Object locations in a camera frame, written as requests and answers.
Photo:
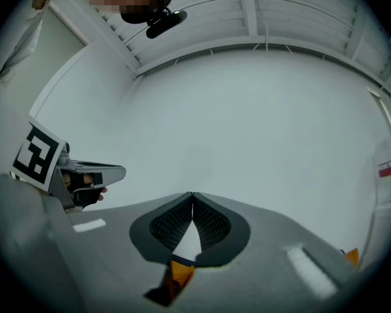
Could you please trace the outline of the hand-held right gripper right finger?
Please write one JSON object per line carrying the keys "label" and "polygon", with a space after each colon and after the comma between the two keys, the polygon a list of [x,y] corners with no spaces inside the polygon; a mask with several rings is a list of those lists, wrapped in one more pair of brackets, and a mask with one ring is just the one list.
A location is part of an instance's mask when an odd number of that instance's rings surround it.
{"label": "hand-held right gripper right finger", "polygon": [[332,313],[357,271],[344,255],[280,213],[192,196],[201,253],[182,313]]}

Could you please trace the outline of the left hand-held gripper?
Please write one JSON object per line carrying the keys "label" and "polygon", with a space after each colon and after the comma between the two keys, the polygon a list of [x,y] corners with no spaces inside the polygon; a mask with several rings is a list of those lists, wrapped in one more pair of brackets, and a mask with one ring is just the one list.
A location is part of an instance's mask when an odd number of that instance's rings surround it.
{"label": "left hand-held gripper", "polygon": [[90,175],[94,186],[108,186],[125,178],[126,169],[122,166],[96,162],[74,163],[70,159],[67,142],[33,117],[27,122],[31,129],[19,148],[11,167],[12,173],[40,192],[59,199],[64,209],[73,209],[75,204],[63,180],[63,171]]}

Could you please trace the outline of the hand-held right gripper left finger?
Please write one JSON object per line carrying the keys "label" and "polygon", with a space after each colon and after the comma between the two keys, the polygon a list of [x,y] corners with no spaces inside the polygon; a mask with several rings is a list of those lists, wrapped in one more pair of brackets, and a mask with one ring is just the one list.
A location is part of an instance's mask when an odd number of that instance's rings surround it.
{"label": "hand-held right gripper left finger", "polygon": [[167,306],[161,285],[173,256],[193,261],[192,251],[184,247],[193,245],[192,210],[192,193],[187,192],[69,214],[91,313],[170,311],[188,285]]}

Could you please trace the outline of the person's left hand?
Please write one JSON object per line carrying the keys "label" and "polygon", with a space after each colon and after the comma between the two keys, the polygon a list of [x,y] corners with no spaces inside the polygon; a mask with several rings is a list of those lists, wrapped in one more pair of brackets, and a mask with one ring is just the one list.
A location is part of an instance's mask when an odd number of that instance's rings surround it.
{"label": "person's left hand", "polygon": [[107,188],[95,188],[95,185],[102,184],[101,173],[74,173],[69,171],[63,172],[63,181],[65,187],[77,207],[85,208],[89,205],[102,201],[103,193]]}

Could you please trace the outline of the white box with red label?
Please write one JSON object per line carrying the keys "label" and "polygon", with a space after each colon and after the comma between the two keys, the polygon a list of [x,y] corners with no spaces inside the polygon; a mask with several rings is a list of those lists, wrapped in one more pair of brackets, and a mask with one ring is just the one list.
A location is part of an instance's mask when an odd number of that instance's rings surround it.
{"label": "white box with red label", "polygon": [[375,191],[377,207],[391,204],[391,137],[375,148]]}

